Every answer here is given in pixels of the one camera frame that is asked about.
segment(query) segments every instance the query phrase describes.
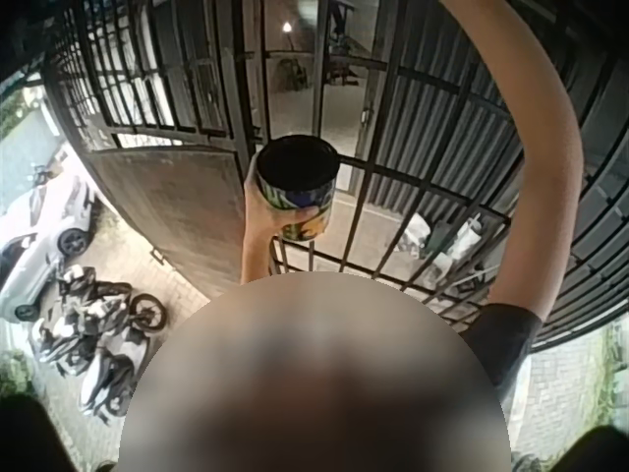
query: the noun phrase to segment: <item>hand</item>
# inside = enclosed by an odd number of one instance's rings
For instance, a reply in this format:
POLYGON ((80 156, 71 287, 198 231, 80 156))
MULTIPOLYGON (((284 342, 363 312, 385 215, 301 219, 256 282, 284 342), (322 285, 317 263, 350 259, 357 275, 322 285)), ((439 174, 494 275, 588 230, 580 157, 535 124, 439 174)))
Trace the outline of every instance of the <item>hand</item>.
POLYGON ((270 242, 284 226, 314 218, 318 208, 277 209, 271 206, 257 186, 256 162, 257 154, 245 181, 245 240, 270 242))

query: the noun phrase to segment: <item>car's front wheel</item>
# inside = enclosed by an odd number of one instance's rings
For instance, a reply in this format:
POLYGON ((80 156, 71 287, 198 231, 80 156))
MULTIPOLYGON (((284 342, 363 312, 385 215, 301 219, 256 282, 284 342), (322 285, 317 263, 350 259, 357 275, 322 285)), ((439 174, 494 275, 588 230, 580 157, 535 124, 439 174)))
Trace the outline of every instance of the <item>car's front wheel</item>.
POLYGON ((16 308, 15 315, 21 322, 36 322, 39 318, 39 308, 36 305, 20 305, 16 308))
POLYGON ((66 258, 80 256, 89 246, 89 234, 79 228, 67 229, 59 236, 58 246, 66 258))

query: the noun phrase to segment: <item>car window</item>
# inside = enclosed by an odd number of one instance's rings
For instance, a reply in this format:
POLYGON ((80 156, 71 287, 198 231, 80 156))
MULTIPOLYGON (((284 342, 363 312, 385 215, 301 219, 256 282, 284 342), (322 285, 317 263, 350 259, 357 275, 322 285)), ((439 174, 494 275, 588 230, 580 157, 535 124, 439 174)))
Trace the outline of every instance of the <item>car window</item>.
POLYGON ((30 226, 35 226, 41 216, 41 209, 43 208, 43 201, 46 198, 45 186, 35 187, 32 189, 29 198, 30 209, 30 226))
POLYGON ((20 238, 17 241, 14 241, 8 244, 2 253, 0 253, 0 290, 4 286, 7 278, 9 278, 9 274, 16 266, 20 257, 26 250, 22 247, 22 240, 24 238, 20 238))

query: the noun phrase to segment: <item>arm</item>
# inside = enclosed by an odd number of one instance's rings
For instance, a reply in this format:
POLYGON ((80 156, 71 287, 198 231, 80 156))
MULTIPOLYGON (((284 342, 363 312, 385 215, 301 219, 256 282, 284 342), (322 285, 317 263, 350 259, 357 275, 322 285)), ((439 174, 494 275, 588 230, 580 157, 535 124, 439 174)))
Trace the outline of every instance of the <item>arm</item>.
POLYGON ((252 159, 245 182, 245 238, 241 284, 268 276, 269 245, 287 224, 306 221, 318 213, 316 207, 276 209, 262 196, 256 182, 257 155, 252 159))
POLYGON ((489 302, 545 321, 568 263, 581 191, 574 109, 542 46, 505 0, 442 3, 485 60, 524 147, 524 180, 489 302))

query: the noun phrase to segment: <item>finger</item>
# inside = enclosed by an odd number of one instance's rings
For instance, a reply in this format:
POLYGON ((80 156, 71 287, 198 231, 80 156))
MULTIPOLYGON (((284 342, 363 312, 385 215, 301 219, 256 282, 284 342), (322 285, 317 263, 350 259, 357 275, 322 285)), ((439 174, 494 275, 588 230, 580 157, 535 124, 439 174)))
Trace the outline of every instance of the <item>finger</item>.
POLYGON ((303 223, 314 218, 319 213, 318 206, 310 206, 308 208, 282 210, 279 217, 282 225, 303 223))
POLYGON ((247 173, 247 179, 245 180, 245 185, 252 185, 256 182, 256 166, 257 166, 257 157, 259 156, 259 152, 256 152, 252 157, 252 161, 249 164, 249 171, 247 173))

